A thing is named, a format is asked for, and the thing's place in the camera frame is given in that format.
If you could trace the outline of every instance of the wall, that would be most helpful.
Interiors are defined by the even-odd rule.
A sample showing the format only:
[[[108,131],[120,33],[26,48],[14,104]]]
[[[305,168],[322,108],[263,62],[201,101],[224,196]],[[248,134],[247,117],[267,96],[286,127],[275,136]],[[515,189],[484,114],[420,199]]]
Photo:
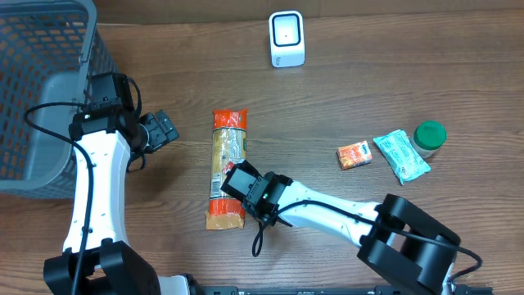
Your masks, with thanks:
[[[169,24],[267,20],[295,9],[305,17],[524,8],[522,0],[94,0],[98,22]]]

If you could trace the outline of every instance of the green lid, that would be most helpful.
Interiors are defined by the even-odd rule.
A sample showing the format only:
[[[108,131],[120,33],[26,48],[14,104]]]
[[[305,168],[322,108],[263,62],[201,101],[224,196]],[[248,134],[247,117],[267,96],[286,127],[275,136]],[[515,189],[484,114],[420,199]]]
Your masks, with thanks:
[[[413,140],[415,143],[428,151],[440,148],[447,137],[444,126],[436,121],[426,121],[417,127]]]

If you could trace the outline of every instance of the snack package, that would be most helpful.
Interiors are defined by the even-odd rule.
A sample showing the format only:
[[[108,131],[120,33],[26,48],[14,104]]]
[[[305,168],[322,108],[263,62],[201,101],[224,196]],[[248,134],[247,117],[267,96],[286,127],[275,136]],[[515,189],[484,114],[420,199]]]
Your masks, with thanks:
[[[388,135],[374,138],[384,157],[399,178],[400,184],[416,179],[431,170],[431,167],[418,155],[403,130],[396,130]]]
[[[226,173],[234,164],[246,159],[247,110],[214,110],[213,155],[211,156],[210,210],[206,212],[206,229],[243,229],[242,204],[220,190]]]
[[[367,140],[346,147],[339,147],[337,155],[343,170],[369,164],[373,159]]]

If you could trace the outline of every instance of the white container with green lid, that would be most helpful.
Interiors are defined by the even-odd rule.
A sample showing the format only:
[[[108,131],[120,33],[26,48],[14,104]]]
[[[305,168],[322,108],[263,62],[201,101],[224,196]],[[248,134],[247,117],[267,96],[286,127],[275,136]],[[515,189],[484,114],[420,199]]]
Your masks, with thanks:
[[[444,144],[446,138],[447,133],[444,126],[437,121],[429,120],[417,127],[409,141],[420,157],[425,159],[436,152]]]

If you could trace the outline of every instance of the plastic basket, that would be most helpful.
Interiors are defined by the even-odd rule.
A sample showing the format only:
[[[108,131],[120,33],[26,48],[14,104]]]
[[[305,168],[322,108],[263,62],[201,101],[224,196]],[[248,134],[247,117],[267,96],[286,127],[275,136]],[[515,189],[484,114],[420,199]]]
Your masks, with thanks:
[[[24,112],[45,102],[86,102],[92,75],[116,71],[87,0],[0,2],[0,192],[73,197],[68,143],[31,129]],[[32,120],[68,135],[77,108],[49,107]]]

